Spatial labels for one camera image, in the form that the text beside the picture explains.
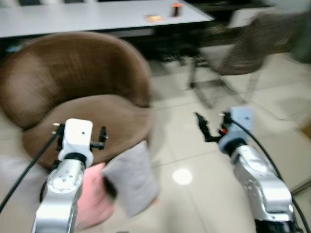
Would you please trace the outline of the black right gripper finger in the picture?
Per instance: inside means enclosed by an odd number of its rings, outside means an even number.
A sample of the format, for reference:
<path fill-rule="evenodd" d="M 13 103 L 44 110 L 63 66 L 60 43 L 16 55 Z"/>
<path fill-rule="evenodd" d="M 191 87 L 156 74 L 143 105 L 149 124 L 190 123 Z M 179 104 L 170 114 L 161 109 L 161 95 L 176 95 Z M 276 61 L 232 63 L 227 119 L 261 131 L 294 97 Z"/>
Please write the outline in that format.
<path fill-rule="evenodd" d="M 211 139 L 211 133 L 208 128 L 208 121 L 204 118 L 204 116 L 200 115 L 198 112 L 195 112 L 198 127 L 204 136 L 204 139 Z"/>

